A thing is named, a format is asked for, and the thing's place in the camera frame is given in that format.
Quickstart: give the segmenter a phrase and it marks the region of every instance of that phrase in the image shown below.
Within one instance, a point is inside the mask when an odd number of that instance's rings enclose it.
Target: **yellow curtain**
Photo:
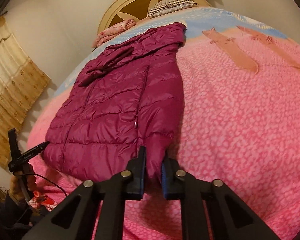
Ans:
[[[10,160],[8,130],[20,131],[31,108],[50,78],[19,46],[4,17],[0,17],[0,166]]]

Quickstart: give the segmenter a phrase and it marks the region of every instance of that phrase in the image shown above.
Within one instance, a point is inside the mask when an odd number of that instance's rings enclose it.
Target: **wooden headboard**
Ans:
[[[147,17],[148,8],[162,0],[115,0],[103,15],[98,33],[119,22],[134,19],[136,22]],[[206,0],[194,0],[200,6],[210,7]]]

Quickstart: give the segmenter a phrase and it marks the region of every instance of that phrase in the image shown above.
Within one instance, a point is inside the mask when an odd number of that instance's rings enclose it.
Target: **person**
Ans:
[[[30,173],[33,173],[33,166],[30,167]],[[36,215],[33,215],[34,212],[26,203],[19,185],[21,176],[18,175],[22,175],[22,172],[15,172],[15,175],[10,178],[10,188],[4,203],[0,202],[0,239],[7,239],[9,236],[11,240],[21,240],[32,226],[48,213],[48,210],[42,207],[35,212]],[[30,191],[37,189],[34,175],[27,176],[27,187]]]

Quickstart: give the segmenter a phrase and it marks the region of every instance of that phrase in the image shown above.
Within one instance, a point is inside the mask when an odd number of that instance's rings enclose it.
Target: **person's arm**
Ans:
[[[19,186],[20,178],[21,177],[15,177],[13,175],[11,176],[9,193],[6,196],[4,206],[0,210],[0,222],[3,226],[6,226],[8,228],[13,227],[13,225],[17,222],[28,224],[30,216],[32,214],[32,211],[28,209],[28,204],[26,203],[25,197]],[[27,176],[27,181],[29,190],[35,190],[36,177],[34,175]]]

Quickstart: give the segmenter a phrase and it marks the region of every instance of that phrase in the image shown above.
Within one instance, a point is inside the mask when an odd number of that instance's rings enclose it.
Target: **triangular cutout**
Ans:
[[[233,198],[226,195],[225,200],[236,228],[243,228],[253,223],[252,217]]]
[[[69,202],[62,210],[60,210],[58,214],[56,214],[51,219],[51,223],[64,229],[68,229],[79,206],[80,200],[80,196],[74,197],[71,202]]]

